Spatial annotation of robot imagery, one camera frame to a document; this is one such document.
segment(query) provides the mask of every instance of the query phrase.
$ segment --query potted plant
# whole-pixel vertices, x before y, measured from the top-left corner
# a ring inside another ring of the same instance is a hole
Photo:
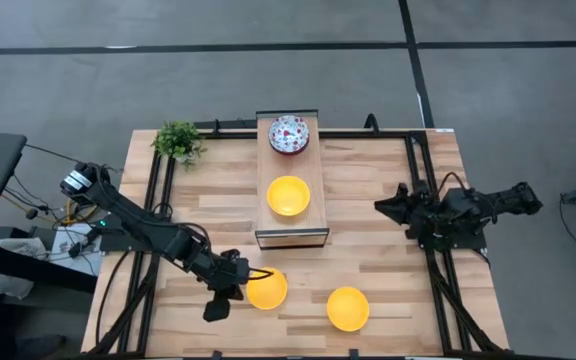
[[[164,122],[152,146],[160,154],[174,157],[184,165],[186,171],[195,165],[195,160],[207,150],[201,146],[201,138],[195,124],[185,121]]]

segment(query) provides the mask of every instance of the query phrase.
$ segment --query white bowl with red pattern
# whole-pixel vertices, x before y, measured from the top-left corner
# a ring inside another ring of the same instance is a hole
[[[304,119],[285,115],[275,119],[268,130],[270,146],[285,155],[302,152],[308,145],[308,125]]]

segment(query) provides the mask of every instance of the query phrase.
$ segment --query wooden box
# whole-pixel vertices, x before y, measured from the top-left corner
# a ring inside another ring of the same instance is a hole
[[[294,114],[308,124],[310,133],[306,148],[296,155],[283,155],[270,145],[268,129],[281,115],[257,117],[257,230],[255,237],[262,250],[323,247],[330,230],[326,224],[324,185],[321,171],[317,114]],[[296,216],[281,216],[270,208],[266,192],[270,183],[280,176],[301,178],[310,189],[310,203]]]

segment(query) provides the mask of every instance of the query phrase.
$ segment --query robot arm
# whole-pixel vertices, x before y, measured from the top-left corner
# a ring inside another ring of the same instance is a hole
[[[227,317],[228,299],[243,300],[239,285],[248,282],[250,267],[248,259],[239,257],[239,251],[214,254],[209,240],[190,226],[159,219],[121,195],[110,183],[108,171],[97,164],[78,163],[60,186],[72,200],[95,204],[120,219],[123,231],[166,260],[181,261],[183,271],[192,272],[208,285],[208,290],[215,291],[214,300],[206,307],[205,320]]]
[[[535,214],[542,207],[532,188],[525,182],[509,190],[484,194],[475,189],[453,188],[440,201],[425,182],[408,194],[406,184],[399,184],[397,194],[375,202],[375,209],[398,224],[409,224],[406,237],[419,239],[424,233],[441,239],[438,247],[449,246],[452,238],[481,233],[483,228],[504,213]]]

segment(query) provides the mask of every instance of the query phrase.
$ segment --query wooden table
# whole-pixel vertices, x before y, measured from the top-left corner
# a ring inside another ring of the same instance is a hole
[[[465,179],[455,134],[435,130],[427,134],[437,179],[449,171]],[[153,130],[133,133],[124,167],[120,190],[138,204],[144,202],[154,136]],[[210,356],[213,350],[225,356],[327,356],[347,355],[349,348],[359,349],[361,355],[442,353],[425,256],[416,242],[405,238],[404,227],[373,207],[375,200],[393,196],[399,182],[411,186],[402,140],[322,139],[325,205],[331,229],[326,247],[264,252],[253,234],[256,141],[206,140],[205,145],[208,152],[196,168],[188,172],[182,166],[175,168],[173,221],[204,225],[217,253],[236,247],[252,266],[282,270],[288,279],[288,296],[271,311],[257,310],[246,300],[233,301],[228,319],[207,323],[202,313],[212,293],[193,276],[162,262],[148,356]],[[421,170],[419,153],[417,159]],[[163,179],[165,166],[160,172],[159,179]],[[155,199],[161,196],[162,182]],[[448,182],[447,187],[454,186]],[[457,250],[453,255],[464,305],[494,342],[507,347],[488,266],[469,250]],[[82,351],[94,345],[99,304],[118,258],[119,254],[110,254],[103,259]],[[129,255],[111,285],[102,334],[124,306],[131,259]],[[370,319],[359,332],[341,332],[327,319],[326,301],[340,286],[357,287],[368,298]],[[453,347],[458,348],[454,315],[447,304],[446,309]],[[138,309],[129,349],[136,347],[140,320]]]

